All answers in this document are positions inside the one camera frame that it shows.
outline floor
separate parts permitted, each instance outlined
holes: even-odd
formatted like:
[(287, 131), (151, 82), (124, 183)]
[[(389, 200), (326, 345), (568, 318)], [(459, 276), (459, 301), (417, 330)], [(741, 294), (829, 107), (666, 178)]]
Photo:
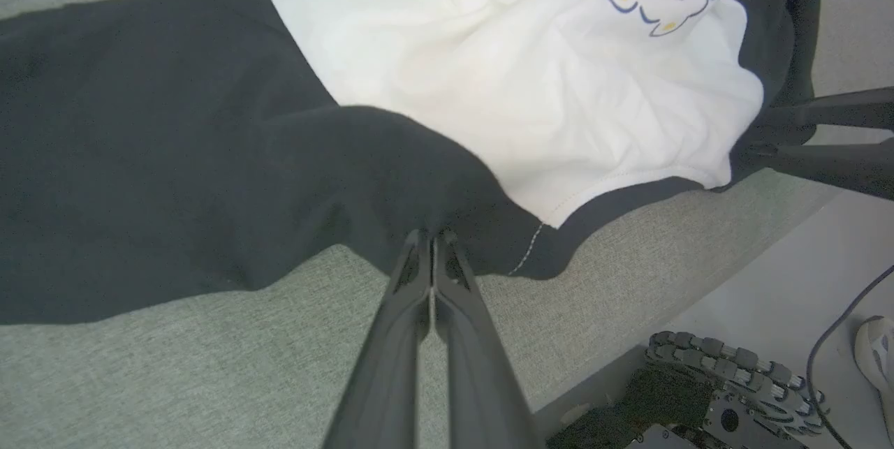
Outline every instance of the floor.
[[(891, 264), (894, 203), (843, 192), (662, 329), (715, 337), (802, 375), (819, 335)], [(831, 335), (814, 364), (815, 382), (833, 409), (830, 421), (853, 447), (891, 446), (878, 395), (856, 368), (851, 350), (856, 328), (876, 314), (894, 318), (894, 275)], [(565, 412), (571, 405), (609, 404), (640, 363), (642, 350), (630, 351), (537, 417), (564, 414), (568, 421), (575, 417)], [(803, 442), (811, 449), (838, 447), (828, 435)]]

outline white shirt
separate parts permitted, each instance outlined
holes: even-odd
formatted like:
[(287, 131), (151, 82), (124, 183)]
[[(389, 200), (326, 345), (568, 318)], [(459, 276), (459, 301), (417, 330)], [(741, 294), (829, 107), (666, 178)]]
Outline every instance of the white shirt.
[(735, 0), (272, 0), (340, 105), (460, 143), (559, 227), (597, 195), (728, 184), (763, 89)]

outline gray fabric surface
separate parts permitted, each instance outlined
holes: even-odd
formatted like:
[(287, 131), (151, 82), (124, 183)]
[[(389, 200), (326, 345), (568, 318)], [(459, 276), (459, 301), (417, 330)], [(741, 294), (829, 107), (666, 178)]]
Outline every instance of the gray fabric surface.
[[(85, 0), (0, 0), (0, 15)], [(818, 92), (891, 85), (894, 14), (823, 0)], [(824, 131), (824, 140), (861, 140)], [(834, 189), (758, 172), (595, 233), (550, 281), (486, 277), (532, 407), (718, 286)], [(386, 277), (340, 246), (259, 293), (179, 300), (90, 325), (0, 327), (0, 449), (316, 447)], [(420, 361), (422, 447), (445, 447), (445, 350)]]

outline garment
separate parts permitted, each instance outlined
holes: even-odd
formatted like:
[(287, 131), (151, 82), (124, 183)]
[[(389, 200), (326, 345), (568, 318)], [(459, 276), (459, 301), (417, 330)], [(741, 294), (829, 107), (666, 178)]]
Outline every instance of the garment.
[(549, 226), (613, 189), (728, 184), (763, 88), (735, 0), (272, 0), (340, 105), (456, 140)]
[[(802, 94), (809, 71), (789, 65), (793, 43), (809, 44), (810, 4), (741, 1), (742, 64), (774, 96)], [(544, 224), (455, 140), (339, 106), (271, 0), (109, 0), (2, 20), (0, 100), (0, 324), (256, 290), (333, 244), (389, 272), (420, 227), (455, 230), (477, 274), (545, 279), (610, 220), (700, 187), (617, 189)]]

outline white shoe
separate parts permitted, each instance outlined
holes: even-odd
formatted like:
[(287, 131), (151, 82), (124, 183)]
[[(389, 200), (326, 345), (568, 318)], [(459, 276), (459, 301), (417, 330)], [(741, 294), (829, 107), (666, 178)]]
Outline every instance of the white shoe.
[(894, 446), (894, 321), (884, 316), (873, 316), (860, 325), (853, 344), (853, 359), (866, 379), (879, 390), (881, 411), (888, 428), (888, 439)]

